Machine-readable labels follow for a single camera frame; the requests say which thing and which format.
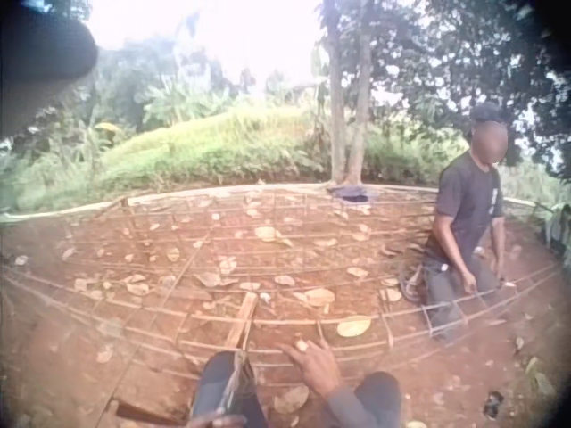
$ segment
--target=grass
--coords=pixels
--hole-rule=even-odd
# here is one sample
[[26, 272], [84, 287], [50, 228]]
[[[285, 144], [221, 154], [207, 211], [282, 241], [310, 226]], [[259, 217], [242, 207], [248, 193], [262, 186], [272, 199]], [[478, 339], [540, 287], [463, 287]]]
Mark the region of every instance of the grass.
[[[103, 154], [93, 176], [86, 162], [63, 171], [54, 156], [21, 168], [13, 190], [21, 211], [57, 210], [110, 200], [133, 190], [165, 192], [197, 185], [319, 181], [329, 177], [328, 143], [308, 138], [310, 114], [297, 108], [242, 108], [136, 136]], [[414, 134], [411, 123], [369, 127], [363, 180], [436, 185], [467, 149], [452, 131]], [[504, 193], [547, 205], [569, 200], [569, 186], [531, 162], [501, 167]], [[51, 181], [46, 185], [46, 177]]]

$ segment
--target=sky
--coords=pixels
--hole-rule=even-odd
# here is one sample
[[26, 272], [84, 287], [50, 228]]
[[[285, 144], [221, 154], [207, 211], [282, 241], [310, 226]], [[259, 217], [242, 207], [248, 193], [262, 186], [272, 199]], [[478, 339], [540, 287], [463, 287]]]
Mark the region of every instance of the sky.
[[103, 48], [173, 34], [200, 10], [196, 41], [232, 80], [249, 67], [259, 80], [273, 71], [294, 83], [311, 79], [310, 54], [319, 38], [319, 0], [92, 0], [87, 23]]

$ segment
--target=man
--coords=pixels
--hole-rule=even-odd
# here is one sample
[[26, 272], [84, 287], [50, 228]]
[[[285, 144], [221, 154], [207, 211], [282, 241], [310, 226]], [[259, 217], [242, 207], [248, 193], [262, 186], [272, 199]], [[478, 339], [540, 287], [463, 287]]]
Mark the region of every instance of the man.
[[[325, 402], [323, 424], [327, 428], [398, 428], [401, 426], [401, 392], [394, 377], [376, 372], [365, 378], [353, 392], [341, 377], [333, 351], [322, 341], [308, 341], [300, 351], [292, 346], [279, 348], [301, 369], [305, 383]], [[220, 415], [212, 412], [219, 402], [233, 370], [232, 352], [220, 352], [206, 364], [193, 405], [190, 428], [266, 428], [268, 422], [258, 397], [249, 385], [250, 393], [242, 394], [241, 415]]]
[[[493, 166], [508, 149], [508, 130], [500, 108], [478, 104], [470, 113], [473, 127], [470, 148], [441, 174], [432, 234], [423, 260], [429, 304], [450, 302], [463, 293], [489, 292], [499, 287], [504, 266], [504, 217], [500, 175]], [[474, 250], [484, 232], [492, 227], [495, 272], [485, 266]], [[493, 296], [484, 296], [490, 302]], [[434, 309], [434, 333], [451, 338], [449, 323], [459, 321], [454, 305]]]

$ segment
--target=red dirt ground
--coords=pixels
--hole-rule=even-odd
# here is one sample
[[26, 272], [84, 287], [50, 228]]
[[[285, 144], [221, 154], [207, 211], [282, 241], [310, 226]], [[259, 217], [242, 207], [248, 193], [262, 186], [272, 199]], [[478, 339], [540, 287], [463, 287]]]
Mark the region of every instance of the red dirt ground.
[[[320, 403], [315, 398], [286, 416], [270, 404], [273, 395], [300, 380], [274, 351], [276, 341], [318, 339], [319, 332], [314, 324], [265, 323], [318, 317], [334, 347], [363, 345], [336, 353], [348, 382], [374, 370], [388, 370], [399, 379], [403, 422], [419, 420], [428, 427], [532, 426], [531, 416], [541, 416], [552, 400], [537, 392], [532, 375], [541, 371], [559, 387], [558, 380], [571, 368], [563, 358], [571, 330], [568, 290], [559, 266], [535, 241], [532, 226], [522, 221], [530, 210], [510, 211], [516, 216], [508, 226], [507, 277], [531, 277], [518, 283], [517, 290], [525, 295], [502, 315], [505, 323], [493, 322], [497, 311], [483, 314], [460, 328], [459, 335], [466, 337], [444, 348], [422, 333], [427, 329], [422, 313], [410, 313], [389, 320], [392, 348], [387, 343], [365, 347], [388, 341], [381, 318], [351, 339], [338, 336], [331, 320], [386, 313], [378, 299], [380, 278], [397, 275], [403, 253], [408, 269], [416, 266], [420, 254], [407, 247], [425, 241], [432, 197], [386, 191], [380, 201], [367, 214], [324, 194], [201, 195], [138, 205], [130, 216], [116, 208], [98, 219], [46, 218], [4, 231], [3, 254], [28, 256], [24, 266], [4, 270], [5, 407], [13, 418], [25, 413], [32, 416], [33, 426], [47, 427], [147, 426], [114, 416], [112, 399], [183, 417], [195, 377], [231, 328], [221, 319], [235, 317], [244, 297], [238, 284], [205, 290], [194, 274], [216, 272], [221, 258], [232, 256], [237, 266], [229, 276], [260, 283], [257, 292], [271, 295], [269, 304], [257, 305], [258, 324], [252, 326], [249, 350], [272, 426], [290, 426], [297, 416], [297, 426], [317, 424]], [[255, 209], [257, 215], [245, 209]], [[359, 237], [360, 225], [372, 231], [365, 241]], [[253, 232], [257, 226], [273, 226], [293, 247], [262, 242]], [[333, 238], [334, 246], [315, 244]], [[196, 248], [196, 241], [203, 246]], [[387, 256], [383, 245], [396, 255]], [[174, 247], [179, 255], [173, 261], [167, 254]], [[69, 248], [74, 253], [62, 262]], [[367, 277], [349, 275], [346, 269], [351, 266], [366, 269]], [[177, 276], [184, 268], [178, 294], [165, 300], [159, 292], [161, 278]], [[134, 274], [143, 275], [153, 292], [143, 297], [130, 293], [121, 280]], [[275, 284], [275, 275], [290, 275], [295, 286]], [[88, 290], [100, 291], [103, 300], [76, 292], [76, 278], [86, 279]], [[328, 313], [303, 306], [293, 295], [316, 286], [335, 291]], [[502, 289], [501, 297], [514, 292]], [[164, 310], [153, 310], [161, 304]], [[467, 316], [484, 309], [477, 300], [460, 306]], [[404, 300], [390, 305], [393, 313], [414, 308]], [[519, 351], [517, 338], [524, 341]], [[197, 348], [196, 343], [206, 347]], [[106, 350], [112, 352], [109, 361], [98, 363], [98, 353]], [[525, 374], [533, 357], [538, 362]], [[506, 397], [497, 422], [482, 415], [487, 393], [493, 390]]]

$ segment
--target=dark t-shirt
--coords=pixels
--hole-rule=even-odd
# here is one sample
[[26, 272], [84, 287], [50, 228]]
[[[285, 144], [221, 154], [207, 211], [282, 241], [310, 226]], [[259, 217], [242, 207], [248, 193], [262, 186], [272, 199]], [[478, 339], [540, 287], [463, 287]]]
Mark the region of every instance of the dark t-shirt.
[[[436, 213], [454, 218], [452, 233], [467, 265], [492, 219], [503, 216], [502, 205], [498, 170], [482, 171], [469, 152], [453, 160], [440, 175]], [[426, 256], [451, 264], [434, 234], [428, 237]]]

